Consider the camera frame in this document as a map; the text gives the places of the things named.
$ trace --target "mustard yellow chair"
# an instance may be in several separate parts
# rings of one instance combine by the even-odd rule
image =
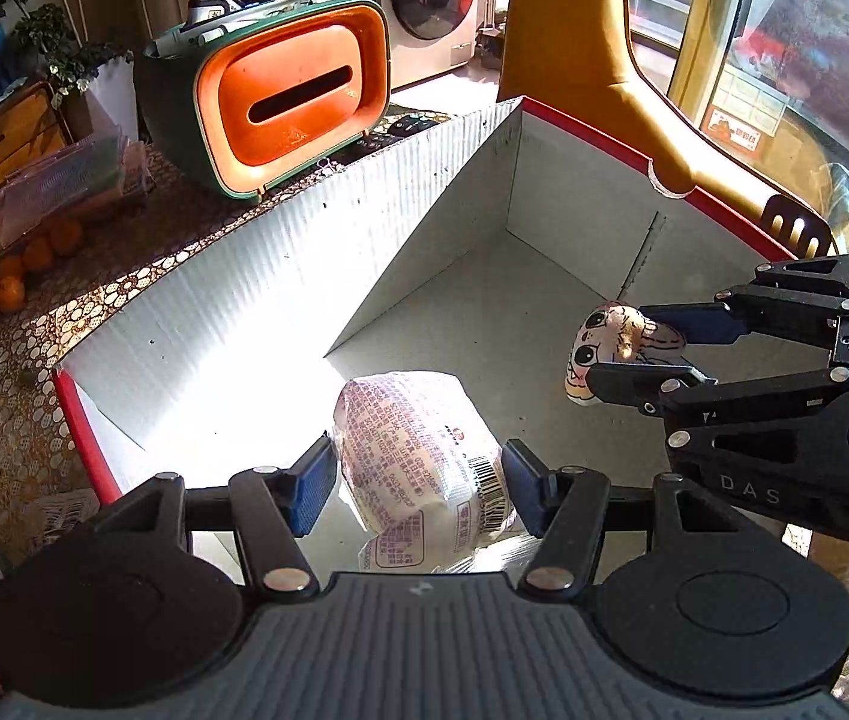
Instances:
[[[517,95],[646,154],[674,193],[699,186],[755,223],[770,197],[795,200],[714,146],[642,76],[629,40],[628,0],[511,0],[498,98]],[[767,220],[762,226],[770,227]]]

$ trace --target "blue gripper pad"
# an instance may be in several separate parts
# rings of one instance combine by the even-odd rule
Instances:
[[[751,330],[725,303],[677,303],[665,306],[641,306],[648,319],[674,328],[687,343],[734,343]]]
[[[501,449],[501,466],[521,522],[532,536],[544,538],[560,504],[554,472],[517,439]]]
[[[293,536],[301,538],[311,533],[338,479],[338,456],[327,433],[317,439],[284,476],[293,479],[285,518]]]

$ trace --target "chair backrest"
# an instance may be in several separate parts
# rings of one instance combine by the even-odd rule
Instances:
[[[778,218],[781,226],[776,225]],[[797,220],[803,222],[797,242],[791,240]],[[772,194],[761,214],[760,227],[799,259],[826,257],[834,245],[834,234],[817,213],[785,194]]]

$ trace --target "plastic-wrapped bread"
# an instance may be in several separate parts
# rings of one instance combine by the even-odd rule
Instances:
[[[364,570],[451,565],[512,519],[501,447],[454,376],[353,379],[338,398],[333,435],[358,512],[378,533],[361,551]]]

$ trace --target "barcode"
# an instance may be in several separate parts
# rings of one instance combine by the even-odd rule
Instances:
[[[494,464],[488,458],[469,458],[467,465],[478,485],[478,501],[481,505],[481,533],[493,533],[504,524],[508,516],[508,497]]]
[[[80,522],[80,516],[84,511],[85,503],[83,501],[72,501],[64,512],[53,519],[53,526],[56,529],[70,531]]]

